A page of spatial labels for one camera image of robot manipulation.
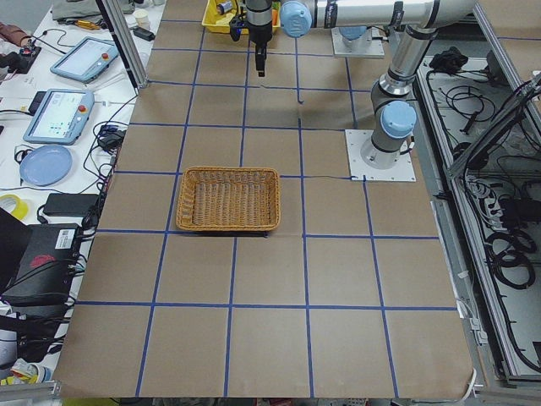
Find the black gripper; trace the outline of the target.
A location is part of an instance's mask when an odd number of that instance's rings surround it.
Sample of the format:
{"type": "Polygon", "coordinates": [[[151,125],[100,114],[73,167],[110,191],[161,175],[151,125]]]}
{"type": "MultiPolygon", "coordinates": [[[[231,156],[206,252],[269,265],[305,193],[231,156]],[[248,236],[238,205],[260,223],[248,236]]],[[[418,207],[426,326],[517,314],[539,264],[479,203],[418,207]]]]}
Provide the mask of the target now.
{"type": "Polygon", "coordinates": [[[265,77],[266,45],[271,40],[271,0],[246,0],[245,9],[249,39],[256,45],[256,72],[265,77]]]}

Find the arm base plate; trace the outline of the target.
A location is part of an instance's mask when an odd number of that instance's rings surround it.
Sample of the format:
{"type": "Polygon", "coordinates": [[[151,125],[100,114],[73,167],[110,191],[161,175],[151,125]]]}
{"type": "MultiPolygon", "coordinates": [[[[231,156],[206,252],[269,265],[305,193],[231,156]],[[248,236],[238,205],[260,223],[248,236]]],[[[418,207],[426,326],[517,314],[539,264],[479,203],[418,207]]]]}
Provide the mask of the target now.
{"type": "Polygon", "coordinates": [[[415,182],[416,176],[407,141],[399,151],[379,151],[372,143],[373,130],[346,129],[350,178],[354,181],[415,182]]]}
{"type": "Polygon", "coordinates": [[[357,41],[355,47],[347,48],[342,42],[339,28],[331,30],[333,52],[337,57],[343,58],[372,58],[382,59],[385,56],[382,32],[376,27],[368,27],[364,35],[357,41]]]}

